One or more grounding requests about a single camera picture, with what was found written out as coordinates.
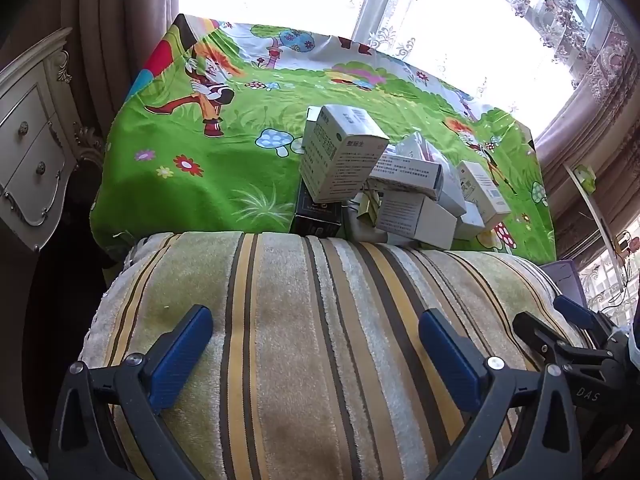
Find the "gold white dental box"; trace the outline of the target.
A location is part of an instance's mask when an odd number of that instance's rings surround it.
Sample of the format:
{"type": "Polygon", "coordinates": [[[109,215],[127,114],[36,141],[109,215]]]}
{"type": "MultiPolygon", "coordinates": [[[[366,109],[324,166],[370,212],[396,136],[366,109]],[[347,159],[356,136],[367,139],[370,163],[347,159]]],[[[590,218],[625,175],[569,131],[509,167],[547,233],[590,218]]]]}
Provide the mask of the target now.
{"type": "Polygon", "coordinates": [[[477,206],[485,228],[493,229],[510,214],[508,203],[478,162],[464,160],[458,163],[457,170],[463,197],[477,206]]]}

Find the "plain white cube box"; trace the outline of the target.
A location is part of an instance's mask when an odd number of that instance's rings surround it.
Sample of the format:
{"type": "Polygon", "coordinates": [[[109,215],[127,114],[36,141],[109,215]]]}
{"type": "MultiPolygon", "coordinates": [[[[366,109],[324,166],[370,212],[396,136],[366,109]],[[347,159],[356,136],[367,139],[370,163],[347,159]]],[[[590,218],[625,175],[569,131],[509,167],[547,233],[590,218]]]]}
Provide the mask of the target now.
{"type": "Polygon", "coordinates": [[[383,195],[376,227],[405,238],[448,250],[457,218],[426,195],[388,191],[383,195]]]}

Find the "white text printed box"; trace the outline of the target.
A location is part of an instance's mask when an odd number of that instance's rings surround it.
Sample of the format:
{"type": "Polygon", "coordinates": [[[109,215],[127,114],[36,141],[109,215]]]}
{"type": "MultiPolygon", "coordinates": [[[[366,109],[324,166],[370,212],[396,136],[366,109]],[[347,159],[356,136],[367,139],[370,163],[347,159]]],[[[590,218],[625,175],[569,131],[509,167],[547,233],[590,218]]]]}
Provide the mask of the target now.
{"type": "Polygon", "coordinates": [[[442,165],[429,160],[383,154],[366,183],[375,191],[420,193],[437,200],[442,189],[442,165]]]}

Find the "black instruction box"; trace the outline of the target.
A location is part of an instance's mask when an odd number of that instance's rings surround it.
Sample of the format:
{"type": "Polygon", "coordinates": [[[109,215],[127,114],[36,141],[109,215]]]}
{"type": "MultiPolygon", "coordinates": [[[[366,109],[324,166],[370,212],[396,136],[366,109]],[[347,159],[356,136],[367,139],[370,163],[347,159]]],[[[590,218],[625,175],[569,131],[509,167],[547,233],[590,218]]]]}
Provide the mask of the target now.
{"type": "Polygon", "coordinates": [[[315,203],[304,181],[299,182],[290,232],[299,236],[336,237],[343,225],[341,203],[315,203]]]}

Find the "white medicine box red logo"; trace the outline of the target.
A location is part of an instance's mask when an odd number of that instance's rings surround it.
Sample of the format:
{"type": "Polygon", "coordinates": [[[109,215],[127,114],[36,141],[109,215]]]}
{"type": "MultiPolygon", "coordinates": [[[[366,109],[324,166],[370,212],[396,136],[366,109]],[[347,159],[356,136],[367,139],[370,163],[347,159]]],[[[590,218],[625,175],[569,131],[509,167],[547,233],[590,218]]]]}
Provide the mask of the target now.
{"type": "Polygon", "coordinates": [[[326,104],[304,135],[299,173],[317,204],[354,198],[390,139],[362,108],[326,104]]]}

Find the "purple storage box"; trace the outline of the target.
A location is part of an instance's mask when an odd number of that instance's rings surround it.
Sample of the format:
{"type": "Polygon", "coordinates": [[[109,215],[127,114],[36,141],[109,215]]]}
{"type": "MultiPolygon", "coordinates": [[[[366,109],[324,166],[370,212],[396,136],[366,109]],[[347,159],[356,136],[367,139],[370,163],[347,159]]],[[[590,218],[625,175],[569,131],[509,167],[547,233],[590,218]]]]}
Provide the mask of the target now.
{"type": "Polygon", "coordinates": [[[543,264],[540,268],[559,289],[559,296],[565,296],[583,308],[588,307],[582,281],[573,260],[558,260],[543,264]]]}

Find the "small white box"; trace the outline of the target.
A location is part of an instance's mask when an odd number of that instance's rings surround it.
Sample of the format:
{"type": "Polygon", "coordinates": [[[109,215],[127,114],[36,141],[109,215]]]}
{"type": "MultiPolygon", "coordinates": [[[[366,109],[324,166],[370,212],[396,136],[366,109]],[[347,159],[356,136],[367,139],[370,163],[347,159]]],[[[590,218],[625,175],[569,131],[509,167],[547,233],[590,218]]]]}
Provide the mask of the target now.
{"type": "Polygon", "coordinates": [[[485,229],[485,223],[477,209],[471,202],[465,202],[465,213],[457,218],[456,229],[454,230],[455,240],[474,240],[478,234],[485,229]]]}

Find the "green tissue pack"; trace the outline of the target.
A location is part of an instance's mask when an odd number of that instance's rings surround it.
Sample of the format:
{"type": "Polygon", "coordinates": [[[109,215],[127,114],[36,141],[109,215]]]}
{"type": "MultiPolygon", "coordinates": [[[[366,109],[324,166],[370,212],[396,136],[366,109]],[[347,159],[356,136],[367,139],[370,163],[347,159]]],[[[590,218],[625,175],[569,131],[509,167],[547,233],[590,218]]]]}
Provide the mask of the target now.
{"type": "Polygon", "coordinates": [[[596,190],[597,176],[591,167],[578,165],[574,168],[574,175],[586,193],[594,193],[596,190]]]}

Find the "pink curtain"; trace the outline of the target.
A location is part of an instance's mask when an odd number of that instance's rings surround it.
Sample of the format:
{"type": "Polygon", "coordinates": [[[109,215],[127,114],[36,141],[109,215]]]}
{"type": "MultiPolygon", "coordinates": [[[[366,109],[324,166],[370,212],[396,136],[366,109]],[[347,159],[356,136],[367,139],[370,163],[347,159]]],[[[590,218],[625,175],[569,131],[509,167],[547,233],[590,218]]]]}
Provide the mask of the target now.
{"type": "Polygon", "coordinates": [[[594,171],[593,199],[614,233],[638,216],[639,59],[617,24],[536,150],[559,257],[597,231],[568,167],[594,171]]]}

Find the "striped plush cushion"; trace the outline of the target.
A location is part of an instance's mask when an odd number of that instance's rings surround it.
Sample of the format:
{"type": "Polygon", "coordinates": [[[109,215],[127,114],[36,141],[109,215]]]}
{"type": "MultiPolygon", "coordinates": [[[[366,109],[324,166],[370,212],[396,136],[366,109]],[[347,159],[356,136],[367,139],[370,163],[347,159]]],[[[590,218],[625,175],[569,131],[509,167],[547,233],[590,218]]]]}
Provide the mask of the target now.
{"type": "Polygon", "coordinates": [[[537,357],[527,311],[578,347],[538,266],[498,252],[436,252],[294,234],[156,234],[103,296],[81,359],[145,352],[190,307],[213,336],[163,419],[206,479],[423,479],[464,425],[418,333],[429,308],[484,356],[537,357]]]}

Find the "flat white box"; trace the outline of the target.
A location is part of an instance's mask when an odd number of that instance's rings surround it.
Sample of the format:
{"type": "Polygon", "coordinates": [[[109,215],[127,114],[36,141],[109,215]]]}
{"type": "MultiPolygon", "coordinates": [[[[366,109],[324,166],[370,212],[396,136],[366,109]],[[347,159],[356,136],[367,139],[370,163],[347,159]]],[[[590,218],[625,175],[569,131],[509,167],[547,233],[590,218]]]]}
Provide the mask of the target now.
{"type": "Polygon", "coordinates": [[[368,214],[358,214],[354,207],[344,209],[345,236],[351,242],[387,243],[388,234],[376,228],[368,214]]]}

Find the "cartoon green tablecloth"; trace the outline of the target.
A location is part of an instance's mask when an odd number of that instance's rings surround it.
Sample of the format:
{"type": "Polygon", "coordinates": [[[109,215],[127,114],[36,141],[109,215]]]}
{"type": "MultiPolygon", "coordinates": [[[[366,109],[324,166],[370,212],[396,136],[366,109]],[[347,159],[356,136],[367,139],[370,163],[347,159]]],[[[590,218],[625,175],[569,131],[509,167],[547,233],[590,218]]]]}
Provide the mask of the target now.
{"type": "Polygon", "coordinates": [[[466,243],[548,263],[553,224],[532,141],[509,113],[399,58],[291,27],[179,15],[105,140],[90,222],[113,255],[159,232],[285,232],[308,110],[366,110],[392,142],[419,133],[450,162],[477,162],[510,214],[466,243]]]}

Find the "cream ornate drawer cabinet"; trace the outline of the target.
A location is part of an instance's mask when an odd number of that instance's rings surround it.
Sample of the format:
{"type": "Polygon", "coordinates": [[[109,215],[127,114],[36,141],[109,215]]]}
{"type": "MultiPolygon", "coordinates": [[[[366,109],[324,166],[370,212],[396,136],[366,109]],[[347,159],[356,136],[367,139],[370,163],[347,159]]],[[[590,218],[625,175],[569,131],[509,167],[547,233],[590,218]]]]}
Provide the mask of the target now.
{"type": "Polygon", "coordinates": [[[1,70],[1,223],[32,252],[58,227],[78,164],[103,165],[103,141],[81,122],[70,88],[71,32],[52,32],[1,70]]]}

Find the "white lace curtain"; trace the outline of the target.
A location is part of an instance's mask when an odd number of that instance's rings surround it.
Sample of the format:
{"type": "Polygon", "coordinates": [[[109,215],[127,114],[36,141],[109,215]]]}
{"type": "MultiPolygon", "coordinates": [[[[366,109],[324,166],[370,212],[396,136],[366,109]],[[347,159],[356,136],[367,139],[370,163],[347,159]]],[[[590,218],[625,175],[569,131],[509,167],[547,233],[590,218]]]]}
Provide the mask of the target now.
{"type": "Polygon", "coordinates": [[[352,36],[540,136],[586,81],[614,18],[602,0],[363,0],[352,36]]]}

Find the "white wall shelf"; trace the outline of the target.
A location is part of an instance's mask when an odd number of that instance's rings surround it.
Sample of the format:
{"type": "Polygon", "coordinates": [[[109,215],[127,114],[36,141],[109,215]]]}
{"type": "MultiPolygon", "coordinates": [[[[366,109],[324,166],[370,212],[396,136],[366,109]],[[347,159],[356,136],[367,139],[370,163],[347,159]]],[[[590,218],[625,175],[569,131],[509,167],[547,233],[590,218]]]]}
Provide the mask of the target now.
{"type": "Polygon", "coordinates": [[[590,211],[591,217],[593,218],[594,223],[598,229],[598,237],[603,240],[603,244],[605,246],[606,251],[608,252],[608,256],[612,262],[612,268],[616,275],[617,283],[620,286],[623,286],[623,277],[620,273],[620,256],[618,255],[618,250],[620,249],[617,244],[616,236],[611,232],[611,229],[608,227],[608,224],[604,220],[604,217],[601,214],[600,209],[598,208],[596,202],[592,198],[592,195],[589,194],[582,182],[579,181],[578,175],[576,171],[568,165],[564,165],[568,175],[570,176],[570,180],[574,183],[576,188],[578,189],[578,193],[582,196],[582,199],[587,204],[587,208],[590,211]]]}

